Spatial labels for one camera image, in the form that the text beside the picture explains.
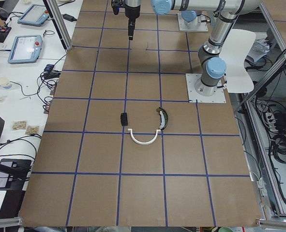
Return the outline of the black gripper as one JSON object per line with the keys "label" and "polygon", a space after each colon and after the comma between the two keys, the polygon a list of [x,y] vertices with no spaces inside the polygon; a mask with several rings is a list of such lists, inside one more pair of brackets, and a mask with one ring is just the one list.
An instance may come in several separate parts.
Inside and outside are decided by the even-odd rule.
{"label": "black gripper", "polygon": [[140,16],[141,0],[125,0],[124,6],[125,6],[125,15],[129,18],[128,39],[133,40],[135,31],[135,19],[139,18]]}

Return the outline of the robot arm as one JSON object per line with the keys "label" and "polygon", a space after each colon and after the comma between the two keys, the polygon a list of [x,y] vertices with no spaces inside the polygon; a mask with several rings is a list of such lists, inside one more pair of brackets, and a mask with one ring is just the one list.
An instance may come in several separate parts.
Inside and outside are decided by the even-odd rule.
{"label": "robot arm", "polygon": [[186,26],[198,26],[201,23],[201,11],[182,11],[181,16]]}
{"label": "robot arm", "polygon": [[212,96],[218,82],[225,75],[226,63],[219,58],[223,44],[239,15],[247,14],[260,5],[260,0],[152,0],[151,7],[157,15],[171,10],[212,11],[218,13],[214,28],[207,41],[200,47],[198,58],[203,73],[195,83],[196,92]]}

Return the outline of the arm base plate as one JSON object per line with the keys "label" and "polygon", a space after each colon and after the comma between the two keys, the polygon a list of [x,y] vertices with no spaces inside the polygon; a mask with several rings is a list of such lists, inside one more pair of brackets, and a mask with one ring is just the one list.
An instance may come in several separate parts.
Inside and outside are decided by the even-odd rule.
{"label": "arm base plate", "polygon": [[177,14],[179,31],[207,33],[207,20],[201,11],[182,11]]}
{"label": "arm base plate", "polygon": [[201,82],[200,73],[187,73],[185,76],[190,103],[226,103],[220,79],[217,86],[208,87]]}

